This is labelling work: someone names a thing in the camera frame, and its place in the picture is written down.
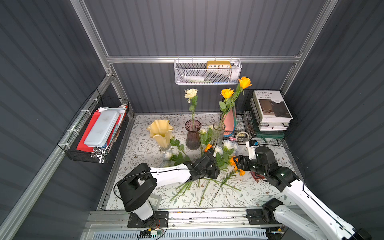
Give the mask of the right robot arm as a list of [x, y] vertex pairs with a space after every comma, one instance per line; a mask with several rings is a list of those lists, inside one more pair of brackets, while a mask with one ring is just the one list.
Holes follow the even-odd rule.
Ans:
[[363, 228], [356, 229], [317, 198], [291, 169], [281, 167], [268, 147], [248, 147], [248, 156], [233, 158], [238, 170], [263, 176], [267, 182], [293, 200], [310, 218], [299, 216], [282, 201], [271, 199], [263, 204], [263, 220], [279, 222], [306, 240], [370, 240]]

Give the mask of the yellow orange rose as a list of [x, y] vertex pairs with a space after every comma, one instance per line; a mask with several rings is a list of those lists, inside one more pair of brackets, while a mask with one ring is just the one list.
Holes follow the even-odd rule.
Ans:
[[249, 78], [241, 77], [239, 79], [239, 83], [238, 83], [236, 89], [234, 90], [235, 91], [234, 106], [235, 106], [236, 100], [238, 99], [240, 94], [244, 94], [244, 89], [250, 87], [251, 85], [252, 85], [251, 80]]

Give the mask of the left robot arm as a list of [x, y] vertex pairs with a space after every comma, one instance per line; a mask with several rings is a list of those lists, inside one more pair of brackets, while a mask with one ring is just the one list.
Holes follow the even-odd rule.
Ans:
[[113, 187], [115, 196], [123, 202], [128, 213], [134, 213], [141, 221], [155, 216], [149, 202], [153, 191], [171, 184], [190, 183], [199, 179], [216, 179], [220, 174], [214, 150], [207, 150], [199, 159], [166, 168], [151, 168], [142, 163], [135, 167]]

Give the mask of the cream white rose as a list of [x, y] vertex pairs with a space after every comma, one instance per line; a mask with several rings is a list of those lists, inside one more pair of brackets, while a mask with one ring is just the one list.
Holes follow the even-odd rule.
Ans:
[[196, 107], [198, 104], [198, 89], [185, 90], [185, 99], [189, 106], [189, 111], [192, 113], [192, 120], [195, 118]]

